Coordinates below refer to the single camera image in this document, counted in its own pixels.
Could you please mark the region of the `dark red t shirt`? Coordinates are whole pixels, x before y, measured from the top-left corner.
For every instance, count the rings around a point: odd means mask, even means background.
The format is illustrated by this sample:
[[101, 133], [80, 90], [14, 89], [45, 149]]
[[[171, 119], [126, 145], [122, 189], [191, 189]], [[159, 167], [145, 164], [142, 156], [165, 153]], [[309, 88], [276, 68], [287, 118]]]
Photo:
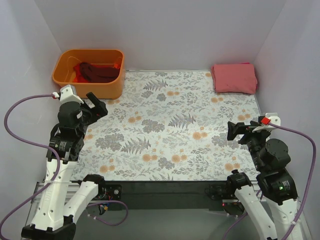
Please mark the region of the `dark red t shirt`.
[[87, 62], [79, 64], [81, 76], [89, 83], [111, 83], [116, 80], [120, 70], [114, 67], [98, 67]]

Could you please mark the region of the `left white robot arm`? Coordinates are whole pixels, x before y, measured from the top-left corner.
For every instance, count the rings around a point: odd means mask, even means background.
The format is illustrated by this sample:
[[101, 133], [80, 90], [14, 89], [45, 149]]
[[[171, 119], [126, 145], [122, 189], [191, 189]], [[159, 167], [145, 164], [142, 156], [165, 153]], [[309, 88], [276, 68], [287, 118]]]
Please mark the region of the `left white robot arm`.
[[106, 196], [105, 179], [88, 174], [79, 189], [66, 201], [71, 175], [84, 146], [89, 125], [106, 116], [104, 102], [92, 92], [87, 93], [93, 103], [89, 107], [75, 93], [65, 89], [54, 94], [60, 100], [58, 124], [52, 129], [47, 146], [46, 177], [41, 198], [31, 223], [22, 228], [21, 236], [29, 240], [71, 240], [76, 223], [92, 199]]

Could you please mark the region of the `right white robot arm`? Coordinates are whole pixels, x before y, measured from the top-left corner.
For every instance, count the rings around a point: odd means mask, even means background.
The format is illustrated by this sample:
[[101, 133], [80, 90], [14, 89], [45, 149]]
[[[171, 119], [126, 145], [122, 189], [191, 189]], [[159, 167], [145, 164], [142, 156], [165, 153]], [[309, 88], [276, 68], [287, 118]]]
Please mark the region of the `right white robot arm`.
[[280, 127], [277, 116], [260, 117], [249, 125], [228, 122], [227, 140], [241, 135], [240, 145], [246, 145], [255, 169], [259, 189], [270, 210], [269, 215], [255, 194], [252, 182], [244, 172], [232, 171], [227, 177], [226, 192], [240, 200], [252, 220], [261, 240], [301, 240], [303, 233], [295, 219], [298, 193], [295, 182], [286, 170], [291, 161], [288, 146], [279, 139], [270, 139], [271, 131]]

